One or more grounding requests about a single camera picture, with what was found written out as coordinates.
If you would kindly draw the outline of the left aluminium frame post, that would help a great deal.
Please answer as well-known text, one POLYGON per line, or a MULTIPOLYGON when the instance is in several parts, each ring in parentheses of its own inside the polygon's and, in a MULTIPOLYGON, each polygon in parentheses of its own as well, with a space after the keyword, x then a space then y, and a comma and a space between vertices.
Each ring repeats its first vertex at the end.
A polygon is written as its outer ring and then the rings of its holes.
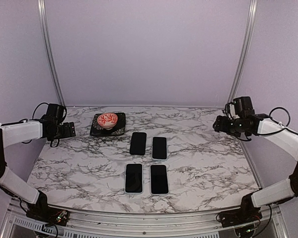
POLYGON ((55 87, 56 96, 59 104, 61 104, 62 106, 65 106, 66 104, 61 90, 61 84, 57 74, 57 69, 56 69, 53 52, 52 52, 52 45, 51 45, 50 34, 48 29, 48 20, 46 15, 45 1, 38 0, 37 3, 38 3, 38 11, 39 11, 39 18, 41 23, 42 36, 43 36, 45 51, 47 55, 47 60, 48 60, 48 65, 49 65, 53 85, 55 87))

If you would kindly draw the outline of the aluminium frame post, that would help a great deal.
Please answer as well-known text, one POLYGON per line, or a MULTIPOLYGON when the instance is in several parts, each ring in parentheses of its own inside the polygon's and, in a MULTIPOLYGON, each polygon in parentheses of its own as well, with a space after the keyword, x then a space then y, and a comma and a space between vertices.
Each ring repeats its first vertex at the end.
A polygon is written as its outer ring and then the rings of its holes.
POLYGON ((66 104, 61 90, 61 84, 57 74, 57 69, 56 69, 53 52, 52 52, 52 45, 51 45, 50 34, 48 29, 48 20, 46 15, 45 1, 38 0, 37 3, 38 3, 38 11, 39 11, 39 18, 41 23, 42 36, 43 36, 45 51, 47 55, 47 60, 48 60, 48 65, 49 65, 53 85, 55 87, 56 96, 59 104, 61 104, 62 106, 65 106, 66 104))
POLYGON ((237 68, 235 71, 235 75, 233 78, 233 83, 228 95, 227 103, 231 102, 236 97, 239 85, 242 80, 244 66, 245 66, 245 62, 247 59, 247 55, 250 49, 252 36, 254 32, 257 6, 258 6, 258 0, 249 1, 249 10, 248 10, 248 16, 246 21, 244 38, 242 41, 241 52, 240 52, 237 68))

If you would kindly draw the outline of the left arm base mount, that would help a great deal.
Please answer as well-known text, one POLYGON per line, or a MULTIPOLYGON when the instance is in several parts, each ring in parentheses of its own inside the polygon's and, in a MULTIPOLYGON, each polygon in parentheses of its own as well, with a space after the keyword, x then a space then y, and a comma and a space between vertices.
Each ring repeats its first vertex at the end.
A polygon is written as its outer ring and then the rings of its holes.
POLYGON ((48 224, 66 226, 69 219, 69 211, 57 208, 49 208, 46 211, 28 209, 26 216, 48 224))

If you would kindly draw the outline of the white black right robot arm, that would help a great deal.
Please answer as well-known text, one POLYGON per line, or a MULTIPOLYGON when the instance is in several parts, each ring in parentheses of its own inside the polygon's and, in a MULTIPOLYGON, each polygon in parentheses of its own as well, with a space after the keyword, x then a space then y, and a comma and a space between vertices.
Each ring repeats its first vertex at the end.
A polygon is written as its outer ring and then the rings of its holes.
POLYGON ((290 113, 283 107, 268 114, 255 112, 248 96, 226 103, 213 129, 244 142, 242 147, 264 185, 243 196, 239 208, 221 212, 221 221, 247 222, 259 216, 263 206, 298 197, 298 132, 290 122, 290 113))

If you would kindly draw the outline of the black phone case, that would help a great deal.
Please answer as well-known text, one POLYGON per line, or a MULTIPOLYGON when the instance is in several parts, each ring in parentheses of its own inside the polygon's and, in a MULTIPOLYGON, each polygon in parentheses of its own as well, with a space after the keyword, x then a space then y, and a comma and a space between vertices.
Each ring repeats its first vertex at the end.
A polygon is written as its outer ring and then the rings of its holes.
POLYGON ((145 132, 133 132, 130 145, 131 155, 144 155, 146 152, 147 134, 145 132))

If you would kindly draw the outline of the aluminium front rail base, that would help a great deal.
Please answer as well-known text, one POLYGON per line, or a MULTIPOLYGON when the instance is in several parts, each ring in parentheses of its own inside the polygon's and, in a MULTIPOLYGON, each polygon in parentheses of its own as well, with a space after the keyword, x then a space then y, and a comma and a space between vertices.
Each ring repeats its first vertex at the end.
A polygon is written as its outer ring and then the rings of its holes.
POLYGON ((223 227, 220 212, 227 209, 190 213, 133 214, 68 209, 65 226, 48 227, 45 222, 28 218, 25 204, 13 198, 0 229, 0 238, 239 238, 246 231, 256 238, 287 238, 278 206, 261 209, 262 219, 223 227))

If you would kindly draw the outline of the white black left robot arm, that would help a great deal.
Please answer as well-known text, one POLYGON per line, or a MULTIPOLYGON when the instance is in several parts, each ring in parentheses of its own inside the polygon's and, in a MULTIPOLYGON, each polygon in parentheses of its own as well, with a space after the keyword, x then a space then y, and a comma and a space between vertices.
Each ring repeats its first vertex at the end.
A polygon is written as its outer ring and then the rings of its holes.
POLYGON ((30 156, 37 157, 38 153, 34 149, 22 152, 31 142, 42 145, 48 141, 51 147, 57 147, 60 140, 75 137, 74 123, 65 122, 66 116, 65 106, 48 104, 45 114, 38 119, 0 123, 0 189, 26 203, 29 217, 58 221, 67 214, 50 207, 47 195, 26 182, 35 161, 30 156))

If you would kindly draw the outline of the red white patterned bowl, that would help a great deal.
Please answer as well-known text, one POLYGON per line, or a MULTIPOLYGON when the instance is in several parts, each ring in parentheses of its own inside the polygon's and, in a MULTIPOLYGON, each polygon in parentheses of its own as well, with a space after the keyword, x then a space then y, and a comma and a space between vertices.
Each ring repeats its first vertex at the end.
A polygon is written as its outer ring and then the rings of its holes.
POLYGON ((118 122, 118 116, 115 113, 103 113, 97 118, 98 125, 103 129, 112 129, 118 122))

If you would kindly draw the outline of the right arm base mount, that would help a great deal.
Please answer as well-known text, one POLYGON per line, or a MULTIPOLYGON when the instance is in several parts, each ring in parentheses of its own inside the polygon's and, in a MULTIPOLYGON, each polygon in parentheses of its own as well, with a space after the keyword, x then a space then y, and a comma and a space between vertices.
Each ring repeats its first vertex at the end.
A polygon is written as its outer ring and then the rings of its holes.
POLYGON ((216 220, 221 223, 223 228, 260 221, 261 219, 262 213, 260 210, 243 213, 241 209, 234 209, 223 211, 216 215, 216 220))

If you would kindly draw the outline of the right aluminium frame post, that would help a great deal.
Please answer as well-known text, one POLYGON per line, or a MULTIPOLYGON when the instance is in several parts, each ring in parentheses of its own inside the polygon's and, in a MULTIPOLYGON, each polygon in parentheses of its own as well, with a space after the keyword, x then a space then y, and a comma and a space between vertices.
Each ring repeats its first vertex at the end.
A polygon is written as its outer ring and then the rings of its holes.
POLYGON ((237 68, 235 71, 235 75, 233 78, 233 83, 228 95, 227 103, 231 102, 236 97, 239 85, 242 80, 244 66, 245 66, 245 62, 247 59, 247 55, 250 49, 252 36, 254 32, 257 6, 258 6, 258 0, 249 1, 249 10, 248 10, 248 16, 246 21, 244 38, 242 41, 241 52, 240 52, 237 68))

